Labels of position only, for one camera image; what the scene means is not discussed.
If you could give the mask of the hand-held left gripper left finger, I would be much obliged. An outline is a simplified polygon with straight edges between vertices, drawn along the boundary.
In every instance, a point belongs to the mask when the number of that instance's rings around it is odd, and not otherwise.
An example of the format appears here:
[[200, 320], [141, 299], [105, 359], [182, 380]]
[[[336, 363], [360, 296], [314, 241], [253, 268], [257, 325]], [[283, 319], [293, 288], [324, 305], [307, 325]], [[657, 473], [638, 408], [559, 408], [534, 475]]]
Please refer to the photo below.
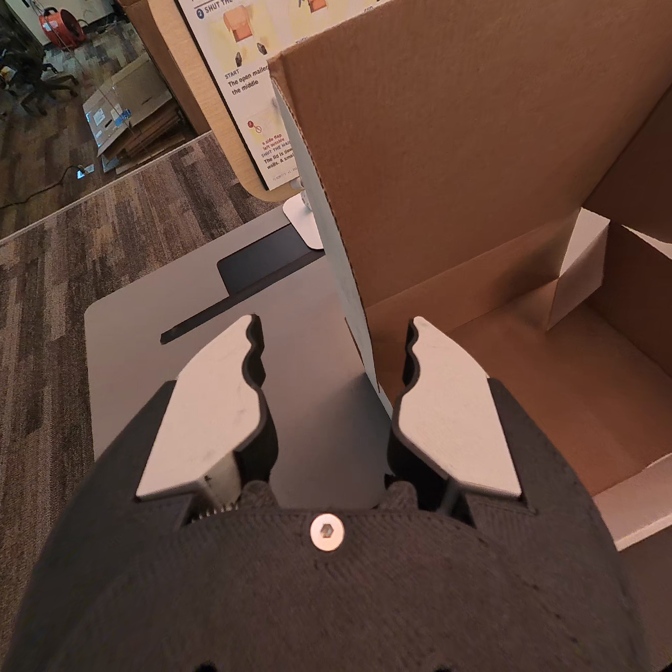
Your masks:
[[278, 436], [262, 386], [261, 319], [244, 315], [179, 373], [136, 490], [143, 501], [196, 495], [234, 509], [246, 484], [268, 482]]

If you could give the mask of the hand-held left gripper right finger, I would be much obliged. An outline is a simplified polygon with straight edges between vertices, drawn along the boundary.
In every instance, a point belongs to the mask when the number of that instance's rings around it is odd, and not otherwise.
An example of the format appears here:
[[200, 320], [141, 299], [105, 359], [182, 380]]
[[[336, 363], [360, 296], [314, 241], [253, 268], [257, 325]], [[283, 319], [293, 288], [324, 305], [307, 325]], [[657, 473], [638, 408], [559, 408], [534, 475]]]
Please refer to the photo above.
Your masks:
[[408, 324], [405, 353], [388, 442], [392, 477], [415, 488], [425, 511], [453, 514], [467, 494], [518, 500], [522, 486], [481, 365], [420, 316]]

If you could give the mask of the brown cardboard mailer box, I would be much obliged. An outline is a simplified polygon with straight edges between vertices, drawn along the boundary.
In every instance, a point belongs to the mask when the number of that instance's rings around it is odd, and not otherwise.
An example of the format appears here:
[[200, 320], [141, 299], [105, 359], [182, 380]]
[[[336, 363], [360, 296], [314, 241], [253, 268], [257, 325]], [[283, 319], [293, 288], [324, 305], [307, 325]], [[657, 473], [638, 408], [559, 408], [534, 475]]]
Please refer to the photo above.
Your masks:
[[618, 550], [671, 526], [671, 2], [387, 1], [269, 70], [365, 372], [503, 383]]

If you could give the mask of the large brown cardboard box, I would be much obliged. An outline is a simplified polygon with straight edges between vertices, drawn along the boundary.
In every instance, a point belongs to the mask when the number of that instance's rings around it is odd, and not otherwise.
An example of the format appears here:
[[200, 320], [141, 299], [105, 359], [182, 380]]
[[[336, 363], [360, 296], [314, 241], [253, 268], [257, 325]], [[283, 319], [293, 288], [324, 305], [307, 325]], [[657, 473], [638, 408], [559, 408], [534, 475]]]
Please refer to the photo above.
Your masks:
[[118, 2], [197, 135], [211, 130], [200, 106], [159, 31], [148, 1]]

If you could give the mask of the white sign stand base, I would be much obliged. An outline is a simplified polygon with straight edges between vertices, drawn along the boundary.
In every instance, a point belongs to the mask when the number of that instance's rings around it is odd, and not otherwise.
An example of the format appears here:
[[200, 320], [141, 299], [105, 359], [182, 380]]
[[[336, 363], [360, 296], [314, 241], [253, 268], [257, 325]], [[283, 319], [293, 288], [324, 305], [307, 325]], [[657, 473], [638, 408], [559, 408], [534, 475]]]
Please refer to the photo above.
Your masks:
[[284, 202], [283, 213], [308, 248], [315, 251], [324, 251], [315, 216], [301, 178], [296, 177], [291, 180], [290, 186], [297, 191], [297, 194]]

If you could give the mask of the beige sign board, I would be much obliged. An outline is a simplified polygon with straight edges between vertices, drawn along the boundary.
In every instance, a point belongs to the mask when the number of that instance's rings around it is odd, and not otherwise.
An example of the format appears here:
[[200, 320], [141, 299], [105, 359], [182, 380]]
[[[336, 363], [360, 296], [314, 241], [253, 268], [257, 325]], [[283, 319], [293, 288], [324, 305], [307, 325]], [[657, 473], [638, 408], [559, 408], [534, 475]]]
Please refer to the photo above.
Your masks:
[[244, 189], [265, 202], [283, 202], [299, 193], [291, 183], [266, 189], [216, 81], [176, 1], [149, 1], [156, 27], [204, 114], [214, 137]]

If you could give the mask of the instruction poster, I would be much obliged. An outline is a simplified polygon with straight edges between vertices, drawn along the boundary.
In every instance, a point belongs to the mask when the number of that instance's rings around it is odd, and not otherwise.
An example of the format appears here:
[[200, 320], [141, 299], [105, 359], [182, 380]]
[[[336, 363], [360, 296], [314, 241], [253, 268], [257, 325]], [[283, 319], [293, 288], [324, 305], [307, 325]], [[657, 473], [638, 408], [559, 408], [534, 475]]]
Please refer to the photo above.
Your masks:
[[177, 1], [264, 189], [298, 177], [268, 61], [382, 1]]

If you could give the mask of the flattened cardboard boxes pile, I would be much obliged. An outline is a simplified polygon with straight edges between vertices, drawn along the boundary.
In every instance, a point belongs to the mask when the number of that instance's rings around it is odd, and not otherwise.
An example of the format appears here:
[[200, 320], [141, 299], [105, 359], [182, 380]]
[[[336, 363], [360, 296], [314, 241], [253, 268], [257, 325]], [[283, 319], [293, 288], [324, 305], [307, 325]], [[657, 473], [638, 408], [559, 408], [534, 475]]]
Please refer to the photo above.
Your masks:
[[122, 175], [193, 137], [147, 53], [105, 80], [83, 112], [104, 173]]

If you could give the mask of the black office chair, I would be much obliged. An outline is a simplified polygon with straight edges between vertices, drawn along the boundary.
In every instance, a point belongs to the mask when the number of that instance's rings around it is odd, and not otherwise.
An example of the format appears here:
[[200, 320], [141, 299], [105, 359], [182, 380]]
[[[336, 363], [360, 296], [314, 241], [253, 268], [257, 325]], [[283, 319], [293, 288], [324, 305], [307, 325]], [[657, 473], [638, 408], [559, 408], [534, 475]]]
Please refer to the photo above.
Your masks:
[[1, 92], [9, 95], [28, 115], [46, 116], [45, 99], [56, 100], [57, 91], [79, 96], [78, 79], [58, 71], [32, 52], [13, 47], [11, 36], [1, 35]]

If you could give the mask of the orange floor fan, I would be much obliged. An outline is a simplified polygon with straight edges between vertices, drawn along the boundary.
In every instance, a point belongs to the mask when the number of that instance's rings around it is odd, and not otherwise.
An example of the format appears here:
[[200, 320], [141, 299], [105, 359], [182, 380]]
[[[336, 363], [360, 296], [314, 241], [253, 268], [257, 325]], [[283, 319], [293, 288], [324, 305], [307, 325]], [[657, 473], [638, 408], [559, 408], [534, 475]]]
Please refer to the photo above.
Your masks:
[[79, 21], [65, 9], [46, 7], [39, 21], [46, 37], [61, 50], [75, 49], [85, 40]]

